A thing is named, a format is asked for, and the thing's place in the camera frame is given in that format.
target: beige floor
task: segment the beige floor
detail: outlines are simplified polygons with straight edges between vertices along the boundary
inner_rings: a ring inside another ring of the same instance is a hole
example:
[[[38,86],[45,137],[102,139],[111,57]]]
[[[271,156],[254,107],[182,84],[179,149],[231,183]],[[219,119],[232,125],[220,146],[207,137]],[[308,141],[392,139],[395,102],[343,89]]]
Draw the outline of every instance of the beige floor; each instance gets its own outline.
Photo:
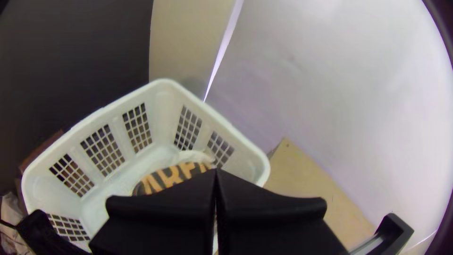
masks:
[[[329,174],[288,139],[274,151],[270,164],[271,174],[264,188],[286,196],[324,198],[324,220],[346,249],[354,248],[376,231]]]

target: dark gray wall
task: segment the dark gray wall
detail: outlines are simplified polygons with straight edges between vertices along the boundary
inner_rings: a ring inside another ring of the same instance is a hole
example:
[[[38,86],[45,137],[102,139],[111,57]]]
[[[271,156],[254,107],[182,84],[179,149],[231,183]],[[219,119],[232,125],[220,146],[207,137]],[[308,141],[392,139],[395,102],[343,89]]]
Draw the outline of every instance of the dark gray wall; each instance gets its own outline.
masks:
[[[0,15],[0,191],[45,139],[146,84],[152,0],[10,0]]]

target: basket vent holes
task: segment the basket vent holes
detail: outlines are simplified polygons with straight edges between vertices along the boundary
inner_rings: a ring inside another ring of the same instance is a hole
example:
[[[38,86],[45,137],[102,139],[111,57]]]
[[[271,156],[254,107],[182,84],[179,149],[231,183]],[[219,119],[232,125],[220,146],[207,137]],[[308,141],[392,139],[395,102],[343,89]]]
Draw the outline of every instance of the basket vent holes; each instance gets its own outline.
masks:
[[[90,178],[67,154],[53,164],[49,170],[79,197],[82,197],[94,187]]]
[[[183,106],[176,129],[175,142],[180,150],[191,150],[200,133],[202,120]]]
[[[235,151],[235,149],[215,131],[212,132],[211,138],[209,139],[208,148],[211,149],[212,155],[215,157],[213,165],[218,168],[222,168]]]
[[[47,213],[50,223],[55,231],[64,239],[72,242],[89,241],[90,237],[86,233],[79,220],[66,218]]]
[[[103,176],[107,176],[125,162],[110,127],[105,125],[80,143]]]
[[[123,121],[135,153],[152,143],[150,125],[144,103],[125,112]]]

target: white wall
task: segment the white wall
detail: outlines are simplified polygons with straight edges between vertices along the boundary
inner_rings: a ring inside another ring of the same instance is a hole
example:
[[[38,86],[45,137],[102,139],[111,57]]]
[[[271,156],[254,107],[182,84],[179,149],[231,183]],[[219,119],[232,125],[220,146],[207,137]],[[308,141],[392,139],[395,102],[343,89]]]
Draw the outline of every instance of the white wall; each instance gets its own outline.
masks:
[[[174,79],[204,98],[235,0],[154,0],[150,80]]]
[[[433,233],[453,186],[453,72],[421,1],[246,0],[207,101],[265,152],[288,136],[375,225]]]

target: laundry basket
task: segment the laundry basket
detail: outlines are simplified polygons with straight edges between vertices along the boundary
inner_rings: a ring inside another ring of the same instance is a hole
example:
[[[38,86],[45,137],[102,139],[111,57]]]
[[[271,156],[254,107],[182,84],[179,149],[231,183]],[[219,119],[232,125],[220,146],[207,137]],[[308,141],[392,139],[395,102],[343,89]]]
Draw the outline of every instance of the laundry basket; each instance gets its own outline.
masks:
[[[181,85],[159,79],[92,113],[34,160],[22,178],[25,205],[46,212],[60,236],[90,251],[109,217],[105,200],[130,196],[180,150],[207,150],[214,165],[261,187],[269,177],[260,149]]]

